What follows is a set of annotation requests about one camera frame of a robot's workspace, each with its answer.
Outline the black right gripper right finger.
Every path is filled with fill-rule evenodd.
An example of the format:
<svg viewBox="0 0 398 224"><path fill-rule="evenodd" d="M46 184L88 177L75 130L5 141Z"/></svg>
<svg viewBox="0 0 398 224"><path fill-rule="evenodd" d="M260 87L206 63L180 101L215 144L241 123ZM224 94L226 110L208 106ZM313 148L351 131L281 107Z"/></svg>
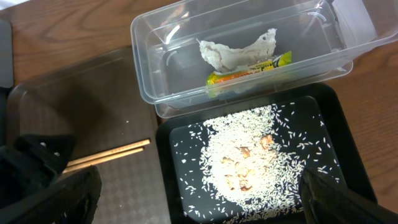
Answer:
<svg viewBox="0 0 398 224"><path fill-rule="evenodd" d="M360 194L305 168L299 182L307 223L397 223L397 214Z"/></svg>

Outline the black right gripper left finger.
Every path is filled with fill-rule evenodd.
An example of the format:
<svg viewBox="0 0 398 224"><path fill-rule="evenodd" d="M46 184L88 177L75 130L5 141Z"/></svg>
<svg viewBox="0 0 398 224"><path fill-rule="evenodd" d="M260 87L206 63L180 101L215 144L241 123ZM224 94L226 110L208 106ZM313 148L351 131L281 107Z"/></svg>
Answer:
<svg viewBox="0 0 398 224"><path fill-rule="evenodd" d="M101 177L90 166L1 209L1 223L91 224L101 194Z"/></svg>

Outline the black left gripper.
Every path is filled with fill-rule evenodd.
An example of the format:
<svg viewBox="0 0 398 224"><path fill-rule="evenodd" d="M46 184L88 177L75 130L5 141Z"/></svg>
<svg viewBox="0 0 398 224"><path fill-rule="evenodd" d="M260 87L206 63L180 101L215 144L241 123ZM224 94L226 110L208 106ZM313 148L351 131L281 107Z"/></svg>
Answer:
<svg viewBox="0 0 398 224"><path fill-rule="evenodd" d="M19 136L1 146L1 208L54 183L67 167L76 140L71 135Z"/></svg>

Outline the wooden chopstick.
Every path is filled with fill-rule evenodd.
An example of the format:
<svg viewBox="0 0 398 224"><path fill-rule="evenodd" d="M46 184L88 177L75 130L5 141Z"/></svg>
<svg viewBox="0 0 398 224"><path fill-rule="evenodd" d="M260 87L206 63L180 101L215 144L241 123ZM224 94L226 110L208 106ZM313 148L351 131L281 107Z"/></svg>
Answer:
<svg viewBox="0 0 398 224"><path fill-rule="evenodd" d="M120 152L128 151L128 150L131 150L131 149L137 149L139 147L143 147L143 146L146 146L148 144L150 144L150 139L145 139L145 140L142 140L142 141L138 141L138 142L134 142L134 143L131 143L131 144L124 145L124 146L120 146L120 147L116 147L116 148L113 148L113 149L109 149L107 151L98 152L98 153L92 154L90 156L86 156L86 157L82 157L82 158L79 158L79 159L72 160L72 161L70 161L67 164L67 167L75 166L75 165L78 165L78 164L82 164L84 162L92 161L92 160L99 159L99 158L106 157L106 156L112 156L113 154L117 154L117 153L120 153Z"/></svg>
<svg viewBox="0 0 398 224"><path fill-rule="evenodd" d="M83 168L86 168L86 167L89 167L89 166L94 166L94 165L101 164L101 163L104 163L104 162L108 162L108 161L112 161L112 160L115 160L115 159L119 159L121 157L129 156L131 154L135 154L135 153L138 153L138 152L142 152L143 150L144 150L144 148L140 147L140 148L137 148L137 149L131 149L131 150L128 150L128 151L125 151L125 152L120 152L120 153L113 154L113 155L110 155L110 156L104 156L104 157L101 157L101 158L98 158L98 159L94 159L92 161L83 162L81 164L77 164L77 165L73 165L71 167L67 167L63 171L63 173L68 173L68 172L72 172L72 171L75 171L75 170L83 169Z"/></svg>

